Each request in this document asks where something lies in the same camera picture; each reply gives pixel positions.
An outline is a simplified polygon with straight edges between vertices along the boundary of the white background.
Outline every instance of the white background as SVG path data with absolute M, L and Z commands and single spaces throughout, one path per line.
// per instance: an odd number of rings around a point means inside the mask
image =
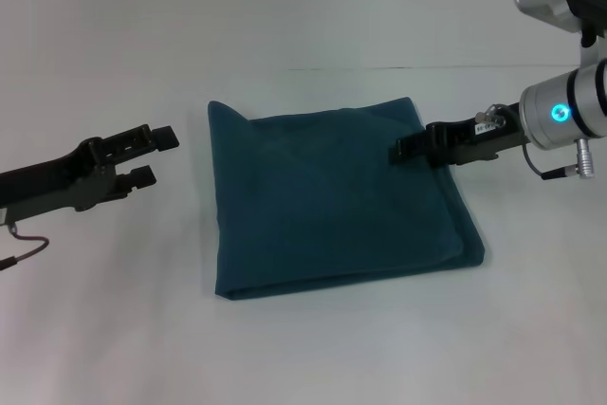
M 0 277 L 0 403 L 604 404 L 600 141 L 589 182 L 543 183 L 519 150 L 454 170 L 479 268 L 213 295 L 208 101 L 255 118 L 409 96 L 460 120 L 578 62 L 512 0 L 0 0 L 0 171 L 143 123 L 181 139 L 121 167 L 154 187 L 19 225 L 51 245 Z M 0 233 L 2 257 L 29 247 Z

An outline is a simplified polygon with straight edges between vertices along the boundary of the cloth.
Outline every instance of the cloth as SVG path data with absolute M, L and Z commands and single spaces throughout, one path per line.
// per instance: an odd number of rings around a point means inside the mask
M 388 163 L 423 130 L 410 99 L 247 120 L 209 104 L 219 226 L 216 294 L 231 300 L 483 262 L 448 167 Z

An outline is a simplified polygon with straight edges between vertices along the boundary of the teal towel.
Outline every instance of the teal towel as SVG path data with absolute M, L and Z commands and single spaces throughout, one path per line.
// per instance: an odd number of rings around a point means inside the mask
M 215 292 L 270 296 L 477 266 L 485 249 L 448 167 L 388 163 L 423 130 L 409 99 L 247 120 L 209 104 Z

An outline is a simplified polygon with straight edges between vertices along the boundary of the blue led light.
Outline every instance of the blue led light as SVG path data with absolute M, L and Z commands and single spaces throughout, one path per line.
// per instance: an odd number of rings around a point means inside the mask
M 565 122 L 569 119 L 569 114 L 571 110 L 569 106 L 566 104 L 557 104 L 554 108 L 552 108 L 552 119 L 556 122 Z

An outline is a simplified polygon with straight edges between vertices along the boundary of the white wall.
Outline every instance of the white wall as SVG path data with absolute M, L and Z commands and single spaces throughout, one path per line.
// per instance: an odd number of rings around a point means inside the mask
M 542 183 L 520 151 L 455 170 L 480 268 L 212 293 L 207 101 L 262 117 L 410 96 L 459 120 L 578 61 L 512 0 L 0 0 L 0 171 L 142 123 L 182 141 L 132 163 L 154 187 L 20 224 L 51 246 L 0 277 L 0 403 L 605 403 L 599 141 L 592 182 Z M 28 247 L 0 233 L 0 256 Z

